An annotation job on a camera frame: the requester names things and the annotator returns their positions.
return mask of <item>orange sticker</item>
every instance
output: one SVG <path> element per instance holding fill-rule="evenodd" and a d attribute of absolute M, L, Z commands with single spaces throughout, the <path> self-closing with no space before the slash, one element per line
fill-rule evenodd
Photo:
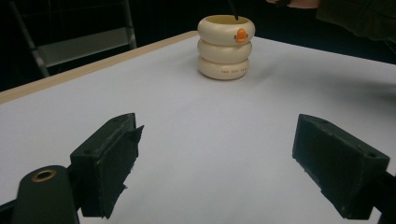
<path fill-rule="evenodd" d="M 235 39 L 236 43 L 244 43 L 245 41 L 247 41 L 248 34 L 244 29 L 239 28 L 233 38 Z"/>

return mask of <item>wooden table edge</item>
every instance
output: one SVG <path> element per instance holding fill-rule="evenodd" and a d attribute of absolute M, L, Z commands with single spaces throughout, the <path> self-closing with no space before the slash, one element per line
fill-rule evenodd
<path fill-rule="evenodd" d="M 181 34 L 181 35 L 175 35 L 175 36 L 166 38 L 164 40 L 143 46 L 141 48 L 132 49 L 127 52 L 103 59 L 103 60 L 95 62 L 95 63 L 83 65 L 81 67 L 63 72 L 61 74 L 58 74 L 58 75 L 55 75 L 52 77 L 46 77 L 46 78 L 40 79 L 38 81 L 34 81 L 31 83 L 7 90 L 7 91 L 1 91 L 0 92 L 0 104 L 18 99 L 20 97 L 34 93 L 36 91 L 42 91 L 46 88 L 49 88 L 49 87 L 52 87 L 55 85 L 59 85 L 61 83 L 64 83 L 66 81 L 72 80 L 77 77 L 82 77 L 89 73 L 98 71 L 100 69 L 109 67 L 109 66 L 117 64 L 117 63 L 124 62 L 126 60 L 138 57 L 145 53 L 166 47 L 168 45 L 174 44 L 178 41 L 188 39 L 188 38 L 196 36 L 196 35 L 198 35 L 198 33 L 196 31 L 189 31 L 189 32 Z"/>

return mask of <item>person's sleeve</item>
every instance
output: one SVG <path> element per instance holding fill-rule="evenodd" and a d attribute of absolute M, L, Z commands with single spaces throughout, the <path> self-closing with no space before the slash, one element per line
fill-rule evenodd
<path fill-rule="evenodd" d="M 321 0 L 317 19 L 357 36 L 396 42 L 396 0 Z"/>

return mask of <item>white table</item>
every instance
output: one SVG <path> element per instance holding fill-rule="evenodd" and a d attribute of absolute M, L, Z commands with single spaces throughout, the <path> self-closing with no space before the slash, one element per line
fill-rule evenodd
<path fill-rule="evenodd" d="M 291 150 L 307 114 L 390 156 L 394 175 L 396 66 L 254 37 L 247 74 L 218 81 L 197 71 L 198 39 L 1 93 L 0 203 L 29 172 L 68 166 L 106 121 L 134 112 L 145 129 L 128 189 L 109 220 L 80 215 L 83 224 L 376 223 L 376 209 L 342 219 Z"/>

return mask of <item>cup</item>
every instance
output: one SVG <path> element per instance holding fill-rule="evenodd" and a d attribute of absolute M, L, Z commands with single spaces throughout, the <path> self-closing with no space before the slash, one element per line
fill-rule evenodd
<path fill-rule="evenodd" d="M 251 20 L 236 20 L 233 15 L 208 16 L 200 20 L 197 31 L 201 37 L 197 44 L 201 73 L 220 80 L 237 79 L 247 73 L 250 40 L 256 31 Z"/>

